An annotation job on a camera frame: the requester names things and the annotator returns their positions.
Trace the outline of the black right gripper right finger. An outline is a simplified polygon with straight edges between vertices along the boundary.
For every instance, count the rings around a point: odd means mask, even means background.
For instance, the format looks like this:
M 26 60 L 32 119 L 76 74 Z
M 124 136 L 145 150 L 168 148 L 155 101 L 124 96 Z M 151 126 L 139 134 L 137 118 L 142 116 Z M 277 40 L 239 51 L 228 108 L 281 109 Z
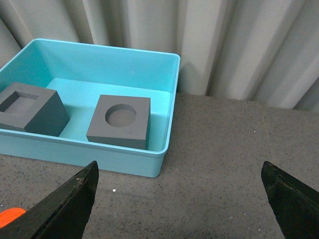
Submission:
M 268 202 L 286 239 L 319 237 L 319 193 L 269 161 L 262 182 Z

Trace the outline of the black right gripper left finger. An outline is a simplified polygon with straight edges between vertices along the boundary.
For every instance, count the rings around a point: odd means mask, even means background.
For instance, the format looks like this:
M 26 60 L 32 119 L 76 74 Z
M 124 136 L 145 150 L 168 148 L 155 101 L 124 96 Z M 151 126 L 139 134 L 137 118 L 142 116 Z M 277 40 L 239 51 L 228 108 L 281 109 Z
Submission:
M 63 185 L 0 230 L 2 239 L 80 239 L 89 221 L 99 179 L 92 161 Z

